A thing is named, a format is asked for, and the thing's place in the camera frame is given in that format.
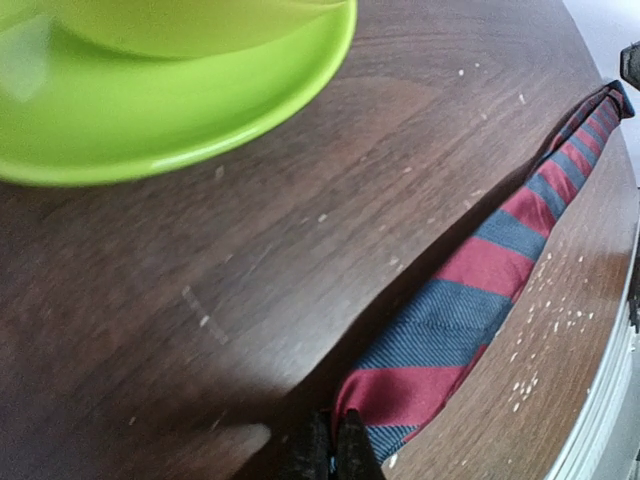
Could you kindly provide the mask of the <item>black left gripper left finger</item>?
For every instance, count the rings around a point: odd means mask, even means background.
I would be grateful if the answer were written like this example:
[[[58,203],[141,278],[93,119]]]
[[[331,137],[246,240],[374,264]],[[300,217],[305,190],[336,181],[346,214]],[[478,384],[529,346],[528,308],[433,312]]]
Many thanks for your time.
[[[287,478],[328,479],[329,459],[329,414],[326,411],[316,411],[291,440],[287,458]]]

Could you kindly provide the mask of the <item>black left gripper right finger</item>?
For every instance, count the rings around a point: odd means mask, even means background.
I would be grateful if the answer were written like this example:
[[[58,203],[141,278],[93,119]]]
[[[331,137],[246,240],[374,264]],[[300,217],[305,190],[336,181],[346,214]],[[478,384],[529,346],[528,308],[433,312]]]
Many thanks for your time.
[[[336,437],[336,473],[339,480],[384,480],[365,425],[350,409],[340,420]]]

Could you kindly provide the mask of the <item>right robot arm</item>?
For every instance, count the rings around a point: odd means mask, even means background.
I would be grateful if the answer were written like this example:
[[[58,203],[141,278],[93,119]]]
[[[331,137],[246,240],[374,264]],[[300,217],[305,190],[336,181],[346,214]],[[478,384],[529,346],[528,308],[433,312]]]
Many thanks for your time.
[[[619,73],[625,82],[640,90],[640,42],[621,50]]]

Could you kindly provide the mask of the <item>red navy striped tie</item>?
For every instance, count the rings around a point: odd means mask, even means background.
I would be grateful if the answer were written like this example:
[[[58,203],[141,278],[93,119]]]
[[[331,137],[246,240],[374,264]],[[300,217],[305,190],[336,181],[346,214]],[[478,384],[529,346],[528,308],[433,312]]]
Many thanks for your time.
[[[589,96],[524,183],[422,286],[356,362],[331,426],[356,410],[381,465],[426,427],[466,380],[524,290],[553,227],[633,107],[613,81]]]

